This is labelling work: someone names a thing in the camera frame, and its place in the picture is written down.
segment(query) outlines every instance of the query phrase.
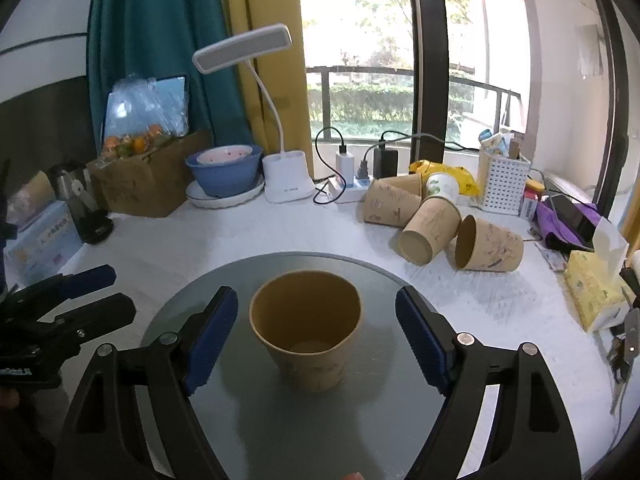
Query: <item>white plastic basket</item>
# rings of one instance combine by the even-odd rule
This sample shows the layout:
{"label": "white plastic basket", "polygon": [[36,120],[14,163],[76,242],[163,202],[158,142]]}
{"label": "white plastic basket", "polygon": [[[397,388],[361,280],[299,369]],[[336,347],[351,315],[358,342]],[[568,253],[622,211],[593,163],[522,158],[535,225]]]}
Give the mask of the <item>white plastic basket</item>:
{"label": "white plastic basket", "polygon": [[478,163],[478,207],[492,213],[517,215],[531,163],[481,150]]}

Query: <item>pink bowl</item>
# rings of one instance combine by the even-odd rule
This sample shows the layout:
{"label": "pink bowl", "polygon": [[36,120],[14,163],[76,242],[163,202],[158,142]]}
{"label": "pink bowl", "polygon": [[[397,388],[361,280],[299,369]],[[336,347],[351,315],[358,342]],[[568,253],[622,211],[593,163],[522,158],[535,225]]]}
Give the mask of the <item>pink bowl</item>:
{"label": "pink bowl", "polygon": [[216,164],[225,164],[233,162],[240,158],[251,155],[253,149],[251,146],[244,144],[233,144],[231,146],[219,146],[198,155],[196,159],[199,164],[207,164],[208,166]]}

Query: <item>yellow lid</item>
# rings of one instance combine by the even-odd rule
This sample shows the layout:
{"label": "yellow lid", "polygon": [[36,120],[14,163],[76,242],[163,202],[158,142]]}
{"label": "yellow lid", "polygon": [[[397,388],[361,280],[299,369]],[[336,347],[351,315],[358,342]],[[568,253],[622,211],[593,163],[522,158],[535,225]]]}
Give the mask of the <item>yellow lid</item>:
{"label": "yellow lid", "polygon": [[542,193],[545,190],[544,184],[538,182],[537,180],[533,180],[532,178],[527,179],[525,186],[538,193]]}

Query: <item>yellow tissue pack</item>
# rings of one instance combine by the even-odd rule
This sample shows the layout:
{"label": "yellow tissue pack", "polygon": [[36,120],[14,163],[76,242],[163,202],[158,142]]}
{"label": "yellow tissue pack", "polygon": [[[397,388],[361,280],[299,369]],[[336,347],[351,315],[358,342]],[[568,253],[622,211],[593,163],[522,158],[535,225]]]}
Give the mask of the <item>yellow tissue pack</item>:
{"label": "yellow tissue pack", "polygon": [[625,294],[631,302],[636,298],[620,276],[616,276],[612,282],[599,278],[606,275],[604,265],[595,253],[572,251],[564,272],[585,332],[622,323],[629,311]]}
{"label": "yellow tissue pack", "polygon": [[461,166],[453,168],[452,166],[431,162],[429,160],[416,160],[413,164],[409,165],[409,171],[412,173],[420,173],[423,182],[426,181],[427,177],[432,173],[448,173],[458,181],[460,195],[475,196],[480,194],[480,188],[478,184],[476,184],[473,175]]}

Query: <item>blue bowl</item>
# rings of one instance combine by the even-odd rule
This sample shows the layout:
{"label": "blue bowl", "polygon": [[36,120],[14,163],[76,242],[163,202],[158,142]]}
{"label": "blue bowl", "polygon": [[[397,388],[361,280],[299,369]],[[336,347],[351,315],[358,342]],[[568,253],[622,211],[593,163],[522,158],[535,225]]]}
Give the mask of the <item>blue bowl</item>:
{"label": "blue bowl", "polygon": [[185,159],[191,169],[193,177],[198,181],[202,190],[209,196],[227,198],[249,191],[258,173],[258,163],[262,156],[262,148],[252,145],[251,155],[222,162],[220,164],[201,164],[198,156],[206,152],[194,153]]}

